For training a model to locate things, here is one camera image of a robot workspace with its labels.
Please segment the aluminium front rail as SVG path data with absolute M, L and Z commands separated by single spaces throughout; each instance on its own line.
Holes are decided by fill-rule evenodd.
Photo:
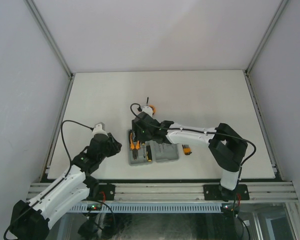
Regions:
M 102 183 L 99 200 L 123 202 L 216 202 L 224 197 L 213 182 L 192 183 Z M 243 182 L 238 186 L 238 200 L 250 203 L 297 202 L 291 182 Z

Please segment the left aluminium frame post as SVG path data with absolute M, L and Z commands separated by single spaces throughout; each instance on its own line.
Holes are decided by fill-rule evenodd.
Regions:
M 58 44 L 56 43 L 51 31 L 48 28 L 42 14 L 40 13 L 36 3 L 34 0 L 24 0 L 25 6 L 28 8 L 30 14 L 32 15 L 35 23 L 38 25 L 39 30 L 42 32 L 44 38 L 46 39 L 50 49 L 52 50 L 53 54 L 55 55 L 57 61 L 59 62 L 60 66 L 62 67 L 63 71 L 67 75 L 67 77 L 71 80 L 73 78 L 73 73 L 68 66 Z

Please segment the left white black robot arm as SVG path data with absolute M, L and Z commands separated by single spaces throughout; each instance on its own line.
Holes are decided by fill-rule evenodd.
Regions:
M 92 176 L 102 161 L 121 151 L 111 133 L 96 133 L 88 146 L 71 161 L 70 168 L 28 201 L 19 200 L 3 234 L 17 240 L 44 240 L 55 223 L 82 200 L 98 199 L 100 182 Z

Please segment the right aluminium frame post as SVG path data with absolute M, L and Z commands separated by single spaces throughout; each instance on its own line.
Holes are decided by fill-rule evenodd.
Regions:
M 290 3 L 290 0 L 281 0 L 273 17 L 271 18 L 266 31 L 264 32 L 246 70 L 244 71 L 246 75 L 249 75 L 250 72 L 252 71 L 254 65 L 256 64 L 260 54 L 262 53 L 264 47 L 266 46 L 267 42 L 270 39 L 271 34 L 273 33 L 279 19 L 281 18 L 282 14 L 284 13 L 286 7 Z

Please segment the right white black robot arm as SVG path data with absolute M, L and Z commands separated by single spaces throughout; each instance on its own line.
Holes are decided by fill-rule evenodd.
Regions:
M 222 168 L 220 195 L 227 200 L 237 195 L 248 144 L 228 124 L 220 123 L 212 128 L 190 127 L 169 120 L 159 122 L 141 112 L 131 125 L 135 139 L 142 143 L 153 141 L 158 144 L 207 146 Z

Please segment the orange tape measure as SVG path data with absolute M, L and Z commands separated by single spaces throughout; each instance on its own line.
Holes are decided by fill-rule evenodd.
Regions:
M 153 105 L 149 105 L 149 107 L 152 109 L 152 114 L 154 115 L 156 113 L 156 108 Z

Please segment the grey plastic tool case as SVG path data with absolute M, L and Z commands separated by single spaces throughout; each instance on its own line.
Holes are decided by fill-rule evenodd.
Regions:
M 131 129 L 127 132 L 128 137 L 128 163 L 131 166 L 141 166 L 141 165 L 150 165 L 153 162 L 156 163 L 168 163 L 173 161 L 178 161 L 180 158 L 178 146 L 176 144 L 167 144 L 162 143 L 159 144 L 155 141 L 146 141 L 145 145 L 140 143 L 140 149 L 138 150 L 138 158 L 134 160 L 132 157 L 132 151 L 130 150 L 129 143 L 129 133 L 132 131 Z M 133 142 L 137 143 L 135 134 L 133 132 Z M 149 143 L 152 151 L 152 162 L 148 162 L 146 159 L 146 144 Z

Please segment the orange black pliers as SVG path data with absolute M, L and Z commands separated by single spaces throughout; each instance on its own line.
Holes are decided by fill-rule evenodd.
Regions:
M 141 149 L 141 147 L 140 147 L 140 142 L 139 141 L 137 141 L 136 144 L 134 144 L 133 136 L 134 136 L 133 132 L 130 131 L 130 133 L 129 133 L 129 147 L 130 147 L 130 150 L 132 151 L 132 158 L 134 160 L 137 160 L 138 155 L 139 155 L 139 150 Z

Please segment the aluminium frame post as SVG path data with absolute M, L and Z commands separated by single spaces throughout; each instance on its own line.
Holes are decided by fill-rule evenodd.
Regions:
M 281 18 L 282 14 L 284 13 L 286 7 L 290 3 L 290 0 L 281 0 L 273 17 L 271 18 L 266 31 L 264 32 L 246 70 L 244 71 L 246 75 L 249 75 L 250 72 L 252 71 L 254 65 L 256 64 L 260 54 L 262 53 L 264 47 L 266 46 L 267 42 L 270 39 L 271 34 L 273 33 L 279 19 Z
M 55 55 L 57 61 L 59 62 L 60 66 L 62 67 L 63 71 L 67 75 L 67 77 L 71 80 L 73 78 L 73 73 L 68 66 L 58 44 L 56 43 L 51 31 L 48 28 L 42 14 L 40 13 L 36 3 L 34 0 L 24 0 L 25 6 L 28 8 L 30 14 L 32 15 L 35 23 L 38 25 L 39 30 L 42 32 L 44 38 L 46 39 L 50 49 L 52 50 L 53 54 Z

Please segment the orange hex key set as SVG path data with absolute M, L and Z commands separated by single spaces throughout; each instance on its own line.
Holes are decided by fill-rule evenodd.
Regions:
M 190 146 L 188 144 L 183 144 L 182 150 L 186 156 L 189 156 L 192 153 L 192 149 L 190 148 Z

